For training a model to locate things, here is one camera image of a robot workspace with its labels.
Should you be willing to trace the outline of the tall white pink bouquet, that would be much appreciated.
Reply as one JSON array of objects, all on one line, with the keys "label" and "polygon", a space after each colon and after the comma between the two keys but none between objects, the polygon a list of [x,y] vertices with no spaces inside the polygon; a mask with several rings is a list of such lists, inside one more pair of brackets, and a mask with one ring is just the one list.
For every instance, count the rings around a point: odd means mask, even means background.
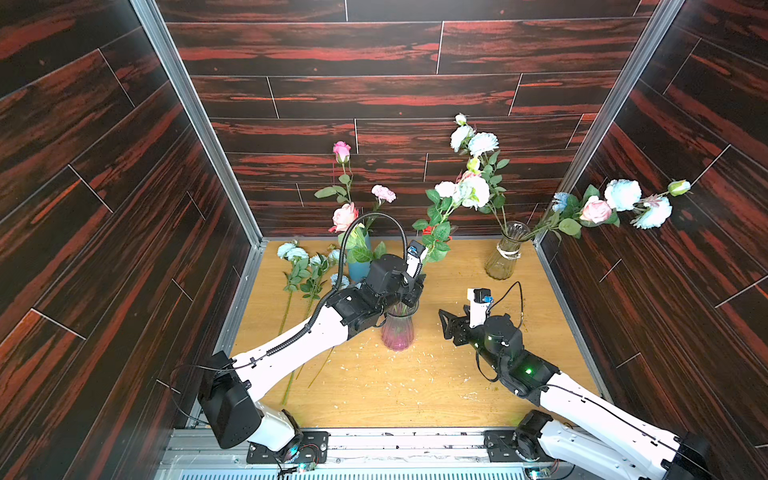
[{"label": "tall white pink bouquet", "polygon": [[505,233],[508,226],[506,189],[501,185],[503,175],[499,170],[509,160],[500,158],[499,139],[495,134],[477,131],[462,113],[458,113],[454,121],[457,127],[450,136],[450,147],[467,157],[466,166],[455,182],[454,203],[491,214]]}]

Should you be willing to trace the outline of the teal ceramic vase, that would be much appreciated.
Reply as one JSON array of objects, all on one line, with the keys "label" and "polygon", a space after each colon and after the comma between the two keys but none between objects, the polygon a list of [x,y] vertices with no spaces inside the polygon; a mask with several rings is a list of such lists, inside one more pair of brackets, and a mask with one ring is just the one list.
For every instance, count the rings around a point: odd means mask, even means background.
[{"label": "teal ceramic vase", "polygon": [[349,278],[353,283],[358,283],[368,275],[373,259],[371,240],[364,227],[356,227],[349,235],[345,250]]}]

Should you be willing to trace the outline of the pink rose leafy stem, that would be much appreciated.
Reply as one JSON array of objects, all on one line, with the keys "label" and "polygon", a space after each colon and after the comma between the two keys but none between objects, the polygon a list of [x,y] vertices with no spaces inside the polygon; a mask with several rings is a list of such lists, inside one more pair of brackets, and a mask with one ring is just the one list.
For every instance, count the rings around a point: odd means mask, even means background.
[{"label": "pink rose leafy stem", "polygon": [[355,204],[345,203],[334,211],[333,226],[329,229],[330,233],[338,235],[339,245],[345,242],[346,262],[350,264],[372,262],[387,253],[387,248],[383,242],[380,242],[375,248],[368,243],[370,227],[374,223],[374,218],[364,219],[354,228],[351,228],[353,222],[358,218],[359,210]]}]

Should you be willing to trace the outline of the pink rose bud stem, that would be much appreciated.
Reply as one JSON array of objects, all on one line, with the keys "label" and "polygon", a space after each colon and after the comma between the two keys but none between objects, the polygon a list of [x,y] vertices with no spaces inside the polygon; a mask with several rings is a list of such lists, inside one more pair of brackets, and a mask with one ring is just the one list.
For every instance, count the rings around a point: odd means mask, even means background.
[{"label": "pink rose bud stem", "polygon": [[341,173],[338,175],[338,185],[323,187],[314,193],[317,199],[334,197],[339,207],[332,215],[333,225],[330,227],[330,233],[344,233],[350,225],[359,217],[357,209],[352,199],[352,181],[353,172],[350,166],[352,148],[344,141],[337,141],[332,148],[336,163],[341,167]]}]

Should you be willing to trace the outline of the blue pink glass vase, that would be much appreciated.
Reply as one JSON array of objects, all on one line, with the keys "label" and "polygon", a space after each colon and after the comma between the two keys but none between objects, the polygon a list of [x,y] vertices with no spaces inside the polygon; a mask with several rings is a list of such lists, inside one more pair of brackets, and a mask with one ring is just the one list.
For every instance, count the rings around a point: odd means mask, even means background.
[{"label": "blue pink glass vase", "polygon": [[385,322],[381,327],[381,339],[388,349],[404,351],[412,345],[415,336],[413,316],[418,308],[418,303],[413,306],[397,303],[386,312]]}]

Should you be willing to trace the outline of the pink carnation flower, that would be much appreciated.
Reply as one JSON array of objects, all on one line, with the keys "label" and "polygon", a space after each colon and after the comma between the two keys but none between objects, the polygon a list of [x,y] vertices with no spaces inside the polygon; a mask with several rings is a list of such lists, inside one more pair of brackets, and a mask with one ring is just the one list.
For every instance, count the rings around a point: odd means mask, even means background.
[{"label": "pink carnation flower", "polygon": [[384,204],[391,204],[397,199],[395,192],[383,185],[374,185],[371,193],[376,198],[373,212],[378,212]]}]

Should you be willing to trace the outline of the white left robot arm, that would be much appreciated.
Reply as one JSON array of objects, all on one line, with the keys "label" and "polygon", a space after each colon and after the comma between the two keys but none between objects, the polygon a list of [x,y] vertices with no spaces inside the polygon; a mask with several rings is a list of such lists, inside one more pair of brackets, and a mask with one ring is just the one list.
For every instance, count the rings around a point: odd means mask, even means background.
[{"label": "white left robot arm", "polygon": [[210,357],[198,402],[219,447],[250,442],[275,453],[293,448],[301,437],[295,420],[261,399],[309,360],[377,325],[392,306],[415,305],[424,286],[424,256],[417,242],[404,257],[386,254],[362,283],[333,289],[307,320],[272,341],[232,358],[222,351]]}]

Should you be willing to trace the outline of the blue pink flower spray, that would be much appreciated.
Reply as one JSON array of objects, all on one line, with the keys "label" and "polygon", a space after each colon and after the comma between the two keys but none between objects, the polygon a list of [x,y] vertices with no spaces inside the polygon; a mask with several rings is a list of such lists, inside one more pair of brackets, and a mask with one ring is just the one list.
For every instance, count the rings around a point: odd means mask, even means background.
[{"label": "blue pink flower spray", "polygon": [[632,213],[630,225],[639,230],[660,228],[672,215],[670,199],[687,194],[692,187],[688,180],[673,181],[665,191],[644,196],[636,180],[610,180],[600,191],[589,185],[581,198],[567,192],[555,194],[549,212],[521,237],[532,241],[538,235],[553,232],[580,238],[585,228],[620,225],[621,212]]}]

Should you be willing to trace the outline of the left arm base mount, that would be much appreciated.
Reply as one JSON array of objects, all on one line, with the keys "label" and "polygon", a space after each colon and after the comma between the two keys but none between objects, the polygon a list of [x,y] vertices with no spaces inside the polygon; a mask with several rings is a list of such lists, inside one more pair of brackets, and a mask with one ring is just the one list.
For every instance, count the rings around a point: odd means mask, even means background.
[{"label": "left arm base mount", "polygon": [[295,464],[299,470],[312,470],[327,461],[330,436],[329,431],[302,430],[285,409],[276,415],[267,413],[248,438],[246,463]]}]

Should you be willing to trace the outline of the small blue flower sprig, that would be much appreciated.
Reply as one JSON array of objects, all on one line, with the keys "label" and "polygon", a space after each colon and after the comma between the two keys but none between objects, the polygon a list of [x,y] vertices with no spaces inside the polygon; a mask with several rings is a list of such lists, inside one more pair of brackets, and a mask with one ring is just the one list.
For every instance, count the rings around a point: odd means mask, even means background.
[{"label": "small blue flower sprig", "polygon": [[283,290],[288,293],[288,300],[279,328],[279,334],[282,334],[296,292],[308,301],[305,316],[311,315],[315,302],[320,299],[320,293],[325,287],[326,274],[338,265],[340,250],[330,246],[326,252],[310,255],[294,240],[280,245],[277,255],[291,264],[290,269],[284,273],[286,282]]}]

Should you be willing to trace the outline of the white printed ribbon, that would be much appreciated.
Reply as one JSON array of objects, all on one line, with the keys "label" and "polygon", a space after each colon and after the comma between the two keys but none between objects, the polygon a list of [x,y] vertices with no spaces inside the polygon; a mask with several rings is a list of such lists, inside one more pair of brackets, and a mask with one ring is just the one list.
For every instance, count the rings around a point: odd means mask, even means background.
[{"label": "white printed ribbon", "polygon": [[520,248],[515,250],[503,249],[500,245],[496,246],[498,254],[505,260],[517,260],[520,258]]}]

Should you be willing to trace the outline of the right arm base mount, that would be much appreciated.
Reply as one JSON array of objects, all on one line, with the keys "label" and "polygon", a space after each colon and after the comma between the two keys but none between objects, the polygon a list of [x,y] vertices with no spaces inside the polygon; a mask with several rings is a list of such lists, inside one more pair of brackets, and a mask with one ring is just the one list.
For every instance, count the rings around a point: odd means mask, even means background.
[{"label": "right arm base mount", "polygon": [[542,436],[545,426],[557,421],[542,411],[530,411],[517,427],[483,432],[483,446],[492,463],[509,462],[554,462],[543,447]]}]

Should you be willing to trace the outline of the clear ribbed glass vase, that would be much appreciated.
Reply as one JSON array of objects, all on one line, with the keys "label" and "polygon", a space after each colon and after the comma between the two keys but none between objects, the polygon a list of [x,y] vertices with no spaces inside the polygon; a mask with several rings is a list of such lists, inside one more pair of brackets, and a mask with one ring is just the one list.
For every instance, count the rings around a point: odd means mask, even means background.
[{"label": "clear ribbed glass vase", "polygon": [[513,221],[507,224],[496,244],[496,250],[485,263],[485,272],[489,277],[505,280],[513,275],[521,256],[522,239],[529,233],[529,227],[522,222]]}]

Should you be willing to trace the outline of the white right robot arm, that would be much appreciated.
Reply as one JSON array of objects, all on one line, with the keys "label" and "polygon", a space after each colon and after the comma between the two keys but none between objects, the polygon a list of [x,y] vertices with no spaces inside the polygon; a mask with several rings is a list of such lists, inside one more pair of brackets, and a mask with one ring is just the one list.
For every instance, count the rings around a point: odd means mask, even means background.
[{"label": "white right robot arm", "polygon": [[516,427],[512,447],[523,459],[561,460],[603,479],[712,479],[708,441],[647,423],[582,387],[526,350],[508,315],[473,324],[440,310],[445,339],[469,345],[492,367],[494,381],[534,405]]}]

